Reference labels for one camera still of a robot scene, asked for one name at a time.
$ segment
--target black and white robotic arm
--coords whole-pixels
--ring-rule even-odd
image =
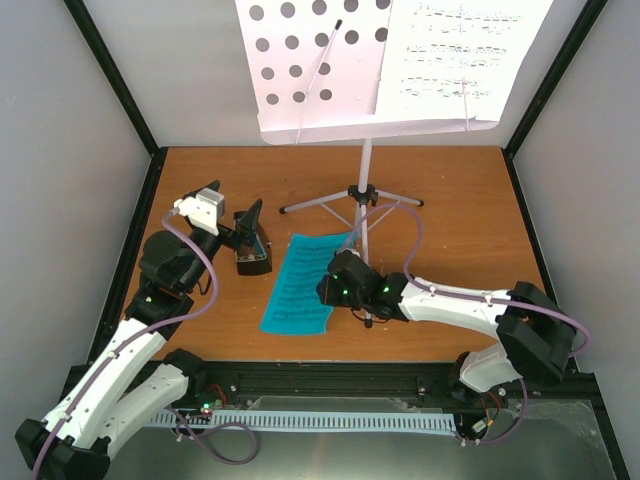
[[[175,202],[177,213],[192,227],[189,239],[210,261],[222,246],[235,250],[238,262],[242,261],[241,251],[257,249],[265,253],[257,235],[262,201],[256,201],[246,212],[237,212],[235,228],[231,229],[218,223],[225,205],[218,188],[216,181]],[[181,399],[198,377],[202,360],[178,349],[168,354],[146,381],[125,394],[142,367],[181,323],[161,326],[162,322],[190,311],[193,300],[189,295],[206,270],[196,253],[166,230],[154,233],[145,242],[139,266],[140,287],[101,355],[41,421],[25,420],[16,432],[29,468],[34,468],[46,449],[39,468],[43,478],[104,478],[111,459],[127,440],[153,415]],[[262,264],[257,273],[264,270]],[[247,266],[238,263],[238,271],[247,274]],[[151,331],[126,348],[118,348],[143,330]]]
[[[451,387],[461,400],[518,378],[542,385],[562,380],[576,331],[549,315],[503,304],[514,300],[561,313],[534,285],[518,282],[512,290],[483,291],[413,280],[423,288],[403,273],[382,276],[357,252],[344,250],[329,264],[317,292],[325,305],[365,310],[383,320],[447,323],[498,340],[458,358],[453,372],[456,384]],[[365,323],[372,326],[369,319]]]

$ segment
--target white wall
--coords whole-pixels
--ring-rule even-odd
[[[0,477],[86,360],[148,156],[61,1],[0,2]]]
[[[554,2],[498,127],[377,143],[505,146],[584,3]],[[159,144],[263,145],[233,0],[86,4]]]
[[[595,341],[594,370],[640,478],[640,32],[637,0],[609,2],[516,157],[563,307]]]

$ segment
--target music stand tripod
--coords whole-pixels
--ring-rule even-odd
[[[347,190],[343,190],[342,192],[333,193],[331,195],[325,195],[324,197],[315,198],[313,200],[308,200],[306,202],[297,203],[295,205],[290,205],[287,207],[280,208],[280,213],[290,213],[295,212],[296,210],[302,210],[307,207],[313,207],[315,205],[320,205],[322,208],[327,210],[329,213],[334,215],[340,221],[345,223],[349,228],[353,228],[353,225],[349,223],[342,215],[337,213],[331,207],[326,205],[327,202],[331,202],[333,200],[338,200],[344,197],[352,197],[356,202],[356,214],[354,225],[367,214],[367,205],[371,202],[371,205],[375,207],[378,197],[388,198],[390,200],[395,200],[396,204],[399,203],[408,203],[410,205],[416,205],[418,207],[422,207],[424,205],[424,201],[419,200],[417,198],[404,197],[402,195],[396,195],[395,193],[389,193],[382,190],[376,190],[376,188],[369,183],[369,169],[371,167],[371,149],[372,142],[370,138],[365,139],[364,144],[362,145],[362,157],[360,160],[360,175],[358,178],[357,185],[350,185]],[[368,226],[368,220],[362,222],[360,228],[360,239],[361,239],[361,247],[362,247],[362,259],[368,264],[369,263],[369,235],[368,232],[370,229],[375,227],[378,223],[380,223],[384,217],[386,217],[389,213],[391,213],[394,208],[388,209],[384,214],[382,214],[371,226]]]

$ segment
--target wood surface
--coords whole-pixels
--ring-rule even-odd
[[[207,360],[260,361],[451,361],[494,341],[433,322],[390,321],[365,329],[347,309],[334,310],[324,335],[281,336],[260,332],[260,321],[293,233],[340,233],[346,226],[322,207],[286,215],[281,206],[327,195],[357,183],[359,147],[171,148],[145,238],[161,229],[161,217],[177,198],[214,179],[222,182],[227,214],[264,200],[261,223],[273,250],[273,272],[240,277],[234,254],[215,258],[220,297],[205,315],[184,323],[161,358],[175,348]],[[374,147],[371,183],[388,192],[425,200],[417,208],[425,240],[411,271],[429,280],[470,288],[512,288],[517,280],[542,286],[502,154],[497,147]],[[355,202],[331,206],[351,220]],[[188,233],[182,219],[174,219]],[[372,264],[400,271],[416,241],[406,212],[387,216],[370,232]],[[127,303],[137,286],[138,270]],[[194,294],[196,305],[203,297]]]

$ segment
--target teal cloth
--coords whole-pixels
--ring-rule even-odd
[[[280,335],[327,333],[333,311],[320,303],[316,285],[348,233],[307,237],[294,234],[260,330]]]

